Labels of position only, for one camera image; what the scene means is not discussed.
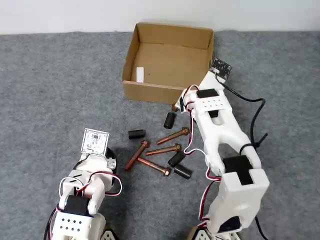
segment white label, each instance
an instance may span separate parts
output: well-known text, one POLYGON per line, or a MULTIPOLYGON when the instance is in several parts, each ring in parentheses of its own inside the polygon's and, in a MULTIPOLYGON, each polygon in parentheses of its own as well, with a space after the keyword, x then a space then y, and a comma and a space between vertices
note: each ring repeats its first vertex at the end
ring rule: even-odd
POLYGON ((136 68, 136 82, 143 83, 144 82, 144 67, 139 66, 136 68))

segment black cable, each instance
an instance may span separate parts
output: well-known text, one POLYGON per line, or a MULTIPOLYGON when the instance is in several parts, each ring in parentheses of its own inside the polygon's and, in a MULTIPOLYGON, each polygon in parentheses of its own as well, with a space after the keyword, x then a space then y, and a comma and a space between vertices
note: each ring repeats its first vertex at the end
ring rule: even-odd
MULTIPOLYGON (((247 101, 247 102, 251 102, 251 103, 256 103, 256 102, 261 102, 261 105, 259 106, 259 108, 257 109, 257 111, 255 112, 253 118, 252 118, 252 121, 251 121, 251 125, 250 125, 250 141, 251 143, 247 143, 245 145, 243 145, 239 151, 239 154, 241 155, 243 149, 247 146, 253 146, 254 149, 260 147, 260 144, 265 140, 265 138, 268 136, 268 133, 265 133, 263 135, 263 137, 258 141, 258 142, 255 142, 255 137, 254 137, 254 126, 255 126, 255 122, 256 122, 256 119, 261 111, 261 109, 264 107, 264 105, 266 104, 266 100, 264 98, 257 98, 257 99, 250 99, 250 98, 246 98, 244 96, 241 96, 239 93, 237 93, 236 91, 234 91, 232 88, 228 87, 227 85, 225 85, 224 83, 220 82, 217 78, 217 75, 215 74, 215 79, 218 81, 218 83, 220 83, 225 89, 229 90, 231 93, 233 93, 234 95, 236 95, 237 97, 247 101)), ((265 236, 265 234, 263 233, 262 229, 261 229, 261 226, 260 226, 260 223, 259 223, 259 220, 258 220, 258 217, 255 216, 255 223, 256 223, 256 226, 258 227, 258 230, 259 230, 259 233, 260 235, 262 236, 262 238, 264 240, 268 240, 268 238, 265 236)))
POLYGON ((88 157, 90 156, 90 154, 91 154, 91 153, 89 153, 89 154, 85 157, 85 159, 82 159, 82 160, 78 161, 78 162, 74 165, 73 170, 77 169, 77 167, 78 167, 80 164, 82 164, 85 160, 87 160, 88 157))
POLYGON ((261 226, 260 226, 260 223, 259 223, 259 220, 258 220, 258 216, 255 216, 254 220, 255 220, 256 226, 258 227, 259 233, 262 236, 262 238, 264 240, 268 240, 268 238, 264 235, 264 232, 261 229, 261 226))
POLYGON ((47 240, 49 228, 50 228, 50 222, 52 221, 52 217, 54 216, 56 212, 56 208, 53 209, 52 213, 50 214, 50 217, 48 219, 48 222, 46 223, 45 230, 44 230, 44 235, 43 235, 43 240, 47 240))
POLYGON ((241 98, 242 100, 245 100, 247 102, 250 103, 256 103, 256 102, 261 102, 261 105, 259 106, 259 108, 257 109, 257 111, 255 112, 251 124, 250 124, 250 141, 253 145, 253 147, 256 149, 260 146, 261 142, 268 136, 267 133, 265 133, 263 135, 263 137, 260 139, 259 142, 255 142, 255 136, 254 136, 254 127, 255 127, 255 123, 256 123, 256 119, 259 115, 259 113, 261 112, 261 109, 264 107, 264 105, 266 104, 266 100, 264 98, 257 98, 257 99, 250 99, 250 98, 246 98, 242 95, 240 95, 239 93, 237 93, 235 90, 233 90, 232 88, 228 87, 227 85, 225 85, 224 83, 220 82, 217 78, 217 75, 215 74, 215 79, 218 81, 218 83, 220 83, 225 89, 227 89, 228 91, 230 91, 231 93, 233 93, 234 95, 236 95, 238 98, 241 98))

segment box flap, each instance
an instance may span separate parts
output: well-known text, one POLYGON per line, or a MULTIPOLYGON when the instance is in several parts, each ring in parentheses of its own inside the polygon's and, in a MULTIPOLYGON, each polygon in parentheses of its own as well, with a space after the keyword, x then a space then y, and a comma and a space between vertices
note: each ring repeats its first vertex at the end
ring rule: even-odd
POLYGON ((131 71, 132 66, 134 64, 134 60, 136 58, 137 52, 139 50, 140 40, 139 40, 139 33, 138 28, 135 26, 131 44, 128 50, 128 53, 125 58, 125 63, 122 70, 122 81, 130 81, 131 79, 131 71))
POLYGON ((210 28, 139 22, 141 43, 170 44, 196 49, 208 49, 213 37, 210 28))

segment bolt head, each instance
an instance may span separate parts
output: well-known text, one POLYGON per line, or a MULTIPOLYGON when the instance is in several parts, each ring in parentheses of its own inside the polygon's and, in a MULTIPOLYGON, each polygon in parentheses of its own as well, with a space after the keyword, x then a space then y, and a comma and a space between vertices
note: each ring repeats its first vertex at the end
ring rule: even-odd
POLYGON ((184 134, 184 135, 188 135, 188 134, 189 134, 189 128, 187 128, 186 126, 184 126, 184 127, 182 128, 182 131, 183 131, 183 134, 184 134))
POLYGON ((141 144, 144 145, 146 149, 150 147, 150 142, 148 140, 143 140, 141 144))
POLYGON ((181 144, 176 143, 176 144, 174 144, 174 146, 175 146, 175 150, 176 150, 177 152, 180 152, 180 151, 181 151, 181 144))
POLYGON ((167 176, 170 175, 170 173, 171 173, 171 169, 167 167, 167 168, 165 168, 165 171, 164 171, 164 173, 163 173, 163 176, 167 177, 167 176))
POLYGON ((171 105, 171 110, 174 111, 174 112, 177 112, 177 111, 178 111, 178 108, 176 107, 175 104, 172 104, 172 105, 171 105))

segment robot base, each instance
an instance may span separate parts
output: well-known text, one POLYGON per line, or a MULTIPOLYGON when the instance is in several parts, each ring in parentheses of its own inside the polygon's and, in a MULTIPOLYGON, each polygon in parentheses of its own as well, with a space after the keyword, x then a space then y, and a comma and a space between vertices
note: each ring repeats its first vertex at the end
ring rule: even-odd
POLYGON ((237 233, 210 235, 206 228, 195 226, 186 240, 241 240, 237 233))

